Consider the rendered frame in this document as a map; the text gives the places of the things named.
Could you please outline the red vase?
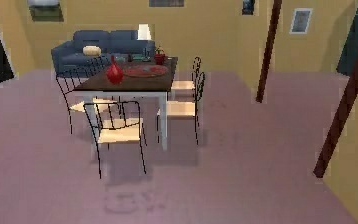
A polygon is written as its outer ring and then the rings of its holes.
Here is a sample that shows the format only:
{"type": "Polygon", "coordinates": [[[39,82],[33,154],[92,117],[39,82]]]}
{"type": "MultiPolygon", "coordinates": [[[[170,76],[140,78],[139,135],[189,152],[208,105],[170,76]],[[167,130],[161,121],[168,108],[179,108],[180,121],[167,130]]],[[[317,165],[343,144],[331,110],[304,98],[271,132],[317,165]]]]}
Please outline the red vase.
{"type": "Polygon", "coordinates": [[[111,65],[106,71],[106,76],[112,84],[120,84],[123,80],[123,70],[116,62],[114,55],[111,56],[111,65]]]}

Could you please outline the red round plate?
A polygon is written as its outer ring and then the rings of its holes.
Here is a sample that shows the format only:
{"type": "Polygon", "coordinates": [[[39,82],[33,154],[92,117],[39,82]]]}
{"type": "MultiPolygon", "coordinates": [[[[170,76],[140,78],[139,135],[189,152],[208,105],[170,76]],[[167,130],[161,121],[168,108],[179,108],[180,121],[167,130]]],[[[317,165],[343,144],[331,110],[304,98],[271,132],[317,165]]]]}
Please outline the red round plate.
{"type": "Polygon", "coordinates": [[[162,65],[132,65],[123,69],[123,72],[128,77],[157,77],[169,72],[169,69],[162,65]]]}

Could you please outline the dark brown dining table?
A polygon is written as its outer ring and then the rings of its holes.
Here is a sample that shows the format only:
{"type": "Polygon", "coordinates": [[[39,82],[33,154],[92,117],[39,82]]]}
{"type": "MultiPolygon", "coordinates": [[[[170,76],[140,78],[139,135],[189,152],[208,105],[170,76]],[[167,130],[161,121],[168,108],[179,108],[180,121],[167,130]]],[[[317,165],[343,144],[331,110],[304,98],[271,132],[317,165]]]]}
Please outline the dark brown dining table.
{"type": "Polygon", "coordinates": [[[167,150],[167,117],[165,116],[164,106],[171,91],[173,78],[175,75],[178,58],[167,58],[164,65],[169,72],[158,77],[135,78],[125,77],[120,84],[111,84],[105,72],[89,78],[73,90],[76,96],[83,98],[85,103],[92,103],[93,98],[110,98],[111,96],[120,97],[150,97],[159,99],[160,109],[160,143],[164,151],[167,150]]]}

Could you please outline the red pot with plant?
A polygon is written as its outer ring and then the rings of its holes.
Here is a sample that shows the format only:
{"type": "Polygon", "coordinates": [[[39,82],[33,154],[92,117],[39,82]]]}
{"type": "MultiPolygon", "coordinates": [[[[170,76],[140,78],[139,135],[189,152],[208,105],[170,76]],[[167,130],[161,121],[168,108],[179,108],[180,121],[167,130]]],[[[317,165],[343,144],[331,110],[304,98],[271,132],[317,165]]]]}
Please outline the red pot with plant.
{"type": "Polygon", "coordinates": [[[165,61],[165,52],[161,46],[155,49],[154,60],[157,65],[162,65],[165,61]]]}

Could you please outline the white lamp shade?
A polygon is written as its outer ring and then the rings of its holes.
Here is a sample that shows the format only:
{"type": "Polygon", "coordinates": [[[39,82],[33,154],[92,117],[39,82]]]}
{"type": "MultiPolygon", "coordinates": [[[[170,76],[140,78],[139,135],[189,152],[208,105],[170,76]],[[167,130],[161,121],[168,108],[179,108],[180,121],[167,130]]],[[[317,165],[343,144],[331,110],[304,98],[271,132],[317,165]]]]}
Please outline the white lamp shade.
{"type": "Polygon", "coordinates": [[[151,40],[151,33],[148,24],[138,25],[138,40],[151,40]]]}

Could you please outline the cream round cushion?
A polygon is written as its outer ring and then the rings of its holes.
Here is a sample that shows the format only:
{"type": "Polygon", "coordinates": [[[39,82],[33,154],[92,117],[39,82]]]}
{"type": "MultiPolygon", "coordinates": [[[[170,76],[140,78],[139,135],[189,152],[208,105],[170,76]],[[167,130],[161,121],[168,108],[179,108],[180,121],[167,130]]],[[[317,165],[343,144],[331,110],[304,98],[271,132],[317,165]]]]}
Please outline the cream round cushion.
{"type": "Polygon", "coordinates": [[[99,56],[101,54],[101,48],[98,46],[87,45],[83,48],[83,54],[85,56],[99,56]]]}

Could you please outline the blue sofa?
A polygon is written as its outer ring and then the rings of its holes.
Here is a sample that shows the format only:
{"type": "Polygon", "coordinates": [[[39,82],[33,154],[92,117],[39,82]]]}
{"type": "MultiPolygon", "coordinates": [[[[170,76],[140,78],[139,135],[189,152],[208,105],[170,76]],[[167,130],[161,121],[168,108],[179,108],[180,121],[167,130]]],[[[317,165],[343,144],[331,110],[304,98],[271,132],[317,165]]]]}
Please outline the blue sofa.
{"type": "Polygon", "coordinates": [[[57,74],[75,67],[89,66],[89,56],[83,53],[86,46],[96,46],[101,49],[103,57],[111,55],[131,54],[150,56],[155,53],[155,42],[152,40],[138,40],[137,30],[79,30],[73,38],[51,50],[52,61],[57,74]]]}

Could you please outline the dark brown door frame post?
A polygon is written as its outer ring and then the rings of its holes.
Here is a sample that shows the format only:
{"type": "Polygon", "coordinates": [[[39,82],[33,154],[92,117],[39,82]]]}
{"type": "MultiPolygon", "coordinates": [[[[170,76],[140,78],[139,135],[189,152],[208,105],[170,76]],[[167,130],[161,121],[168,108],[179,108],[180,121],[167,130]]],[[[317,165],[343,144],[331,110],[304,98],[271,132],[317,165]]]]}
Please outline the dark brown door frame post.
{"type": "Polygon", "coordinates": [[[266,39],[265,51],[263,54],[263,61],[260,73],[260,79],[257,88],[256,101],[259,103],[263,102],[264,92],[266,88],[267,77],[269,73],[269,68],[271,64],[272,51],[274,47],[276,32],[278,28],[278,22],[280,17],[280,11],[282,7],[283,0],[274,0],[271,11],[270,24],[268,28],[268,34],[266,39]]]}
{"type": "Polygon", "coordinates": [[[330,159],[342,134],[346,121],[358,95],[358,57],[355,61],[352,75],[350,76],[342,98],[332,120],[325,142],[321,148],[318,160],[314,168],[314,175],[322,178],[328,167],[330,159]]]}

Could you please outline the grey wall picture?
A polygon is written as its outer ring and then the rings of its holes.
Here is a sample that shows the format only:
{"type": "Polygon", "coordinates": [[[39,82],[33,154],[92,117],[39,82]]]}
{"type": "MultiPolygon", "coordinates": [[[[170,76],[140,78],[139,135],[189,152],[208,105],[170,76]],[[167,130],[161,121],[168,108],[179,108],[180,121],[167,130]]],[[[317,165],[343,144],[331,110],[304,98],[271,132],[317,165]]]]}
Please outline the grey wall picture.
{"type": "Polygon", "coordinates": [[[185,0],[149,0],[149,7],[184,7],[185,0]]]}

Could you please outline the dark small wall picture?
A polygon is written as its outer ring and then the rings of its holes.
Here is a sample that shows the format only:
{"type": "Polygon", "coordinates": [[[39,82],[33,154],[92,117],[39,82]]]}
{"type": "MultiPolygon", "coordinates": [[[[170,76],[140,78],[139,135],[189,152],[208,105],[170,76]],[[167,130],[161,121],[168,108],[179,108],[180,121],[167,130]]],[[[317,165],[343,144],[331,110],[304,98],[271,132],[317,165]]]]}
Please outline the dark small wall picture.
{"type": "Polygon", "coordinates": [[[242,14],[253,15],[255,7],[255,0],[243,0],[242,14]]]}

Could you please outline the white framed wall picture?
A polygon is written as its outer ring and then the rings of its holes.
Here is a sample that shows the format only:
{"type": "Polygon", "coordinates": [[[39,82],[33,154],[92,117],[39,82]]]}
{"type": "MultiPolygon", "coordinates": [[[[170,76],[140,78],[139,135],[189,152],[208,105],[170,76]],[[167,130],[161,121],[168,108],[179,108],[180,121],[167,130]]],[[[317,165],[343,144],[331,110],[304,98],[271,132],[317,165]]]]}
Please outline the white framed wall picture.
{"type": "Polygon", "coordinates": [[[312,8],[296,8],[293,12],[290,34],[306,34],[311,19],[312,8]]]}

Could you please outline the dark green wall picture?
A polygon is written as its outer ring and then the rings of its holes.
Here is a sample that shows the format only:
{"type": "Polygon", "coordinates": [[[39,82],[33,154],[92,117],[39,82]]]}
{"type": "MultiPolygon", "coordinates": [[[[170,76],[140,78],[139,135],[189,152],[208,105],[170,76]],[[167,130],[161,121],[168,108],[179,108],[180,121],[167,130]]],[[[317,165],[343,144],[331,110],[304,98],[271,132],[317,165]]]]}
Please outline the dark green wall picture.
{"type": "Polygon", "coordinates": [[[34,22],[63,22],[60,0],[27,0],[34,22]]]}

